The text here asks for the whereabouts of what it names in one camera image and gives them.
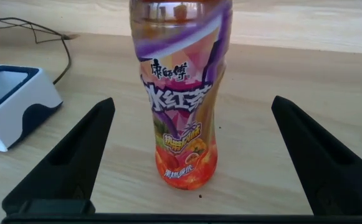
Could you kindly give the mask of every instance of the wooden table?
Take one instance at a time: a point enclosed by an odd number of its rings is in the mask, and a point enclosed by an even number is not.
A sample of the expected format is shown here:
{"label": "wooden table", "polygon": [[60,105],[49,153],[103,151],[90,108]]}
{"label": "wooden table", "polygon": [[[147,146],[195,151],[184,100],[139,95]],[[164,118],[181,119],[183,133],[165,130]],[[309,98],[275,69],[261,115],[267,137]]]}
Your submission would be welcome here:
{"label": "wooden table", "polygon": [[[0,153],[0,220],[9,191],[108,97],[117,112],[92,195],[97,212],[311,214],[270,109],[276,95],[362,158],[362,54],[231,45],[216,105],[216,174],[203,188],[182,191],[156,171],[150,104],[131,39],[82,34],[68,45],[74,64],[56,85],[63,107]],[[0,63],[43,67],[53,80],[67,61],[60,42],[35,45],[31,31],[8,29],[0,32]]]}

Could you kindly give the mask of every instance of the black cable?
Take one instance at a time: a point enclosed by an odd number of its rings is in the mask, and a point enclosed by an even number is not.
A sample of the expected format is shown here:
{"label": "black cable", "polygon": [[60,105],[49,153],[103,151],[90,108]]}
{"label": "black cable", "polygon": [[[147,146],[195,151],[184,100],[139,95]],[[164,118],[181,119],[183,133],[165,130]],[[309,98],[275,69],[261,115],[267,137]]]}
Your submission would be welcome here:
{"label": "black cable", "polygon": [[[6,22],[8,20],[15,20],[15,21],[23,22],[23,23],[22,24],[14,24],[14,23],[11,23],[11,22]],[[65,34],[61,34],[59,32],[56,32],[56,31],[54,31],[54,30],[52,30],[50,28],[46,28],[46,27],[41,26],[39,24],[35,24],[33,22],[29,22],[29,21],[26,21],[24,19],[19,19],[19,18],[15,18],[15,17],[0,18],[0,22],[10,25],[10,26],[6,26],[6,27],[0,27],[0,29],[7,29],[7,28],[12,28],[12,27],[23,27],[25,29],[32,30],[32,32],[34,34],[34,40],[35,40],[36,44],[41,44],[41,43],[44,43],[44,42],[50,42],[50,41],[56,41],[56,40],[61,40],[62,41],[64,49],[65,49],[66,54],[67,54],[68,63],[67,63],[67,66],[64,68],[64,71],[54,80],[54,84],[56,84],[67,73],[67,71],[70,69],[71,64],[72,64],[72,59],[71,59],[71,56],[70,56],[69,49],[67,48],[67,45],[65,43],[65,40],[71,40],[71,39],[73,39],[72,37],[70,37],[68,35],[65,35]],[[58,35],[60,38],[38,41],[36,31],[44,32],[44,33],[47,33],[47,34]]]}

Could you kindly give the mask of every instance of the wooden surface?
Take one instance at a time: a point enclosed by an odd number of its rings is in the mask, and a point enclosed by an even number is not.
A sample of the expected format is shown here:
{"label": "wooden surface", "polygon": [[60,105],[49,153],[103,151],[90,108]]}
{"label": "wooden surface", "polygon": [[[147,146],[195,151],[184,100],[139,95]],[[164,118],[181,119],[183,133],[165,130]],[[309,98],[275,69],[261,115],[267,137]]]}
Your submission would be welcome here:
{"label": "wooden surface", "polygon": [[[130,35],[128,0],[0,0],[0,17]],[[232,43],[362,53],[362,0],[234,0]]]}
{"label": "wooden surface", "polygon": [[[216,174],[197,191],[173,189],[156,171],[150,104],[131,39],[83,34],[68,44],[74,64],[56,85],[63,107],[0,153],[0,219],[9,191],[107,97],[117,112],[92,195],[97,212],[311,214],[270,109],[276,95],[362,158],[361,54],[232,44],[216,105]],[[67,62],[60,42],[35,45],[31,31],[8,29],[0,32],[0,63],[43,67],[53,80]]]}

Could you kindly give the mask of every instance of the printed fruit image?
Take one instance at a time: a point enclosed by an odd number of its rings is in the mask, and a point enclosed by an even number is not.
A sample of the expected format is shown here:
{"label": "printed fruit image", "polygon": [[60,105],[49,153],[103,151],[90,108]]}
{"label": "printed fruit image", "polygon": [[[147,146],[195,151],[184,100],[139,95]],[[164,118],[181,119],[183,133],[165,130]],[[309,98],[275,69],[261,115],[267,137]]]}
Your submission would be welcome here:
{"label": "printed fruit image", "polygon": [[185,163],[186,164],[191,164],[193,163],[194,161],[196,161],[197,159],[199,158],[199,154],[195,153],[195,152],[192,152],[191,154],[189,154],[187,156],[187,158],[185,159]]}
{"label": "printed fruit image", "polygon": [[202,139],[195,139],[188,144],[186,150],[201,155],[206,148],[206,143],[204,143]]}
{"label": "printed fruit image", "polygon": [[156,146],[156,152],[160,156],[163,165],[169,170],[176,170],[179,167],[179,162],[177,158],[168,152],[166,149],[162,149],[159,146]]}

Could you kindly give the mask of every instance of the brand logo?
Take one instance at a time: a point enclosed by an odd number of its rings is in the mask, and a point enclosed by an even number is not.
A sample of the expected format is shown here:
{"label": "brand logo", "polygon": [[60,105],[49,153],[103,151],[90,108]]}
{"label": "brand logo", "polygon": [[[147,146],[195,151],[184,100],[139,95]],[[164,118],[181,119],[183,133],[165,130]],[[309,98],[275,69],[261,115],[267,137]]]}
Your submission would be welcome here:
{"label": "brand logo", "polygon": [[164,134],[164,145],[174,153],[180,153],[185,146],[201,134],[201,123],[194,123],[182,137],[174,138],[170,134]]}
{"label": "brand logo", "polygon": [[193,112],[202,102],[211,84],[188,91],[161,90],[154,83],[144,83],[149,94],[151,109],[155,112],[187,110]]}
{"label": "brand logo", "polygon": [[160,65],[158,59],[153,59],[153,63],[150,65],[151,74],[157,77],[159,80],[163,77],[175,80],[177,82],[185,81],[186,78],[189,78],[189,75],[186,73],[188,68],[188,63],[184,62],[181,65],[175,65],[174,69],[168,69]]}

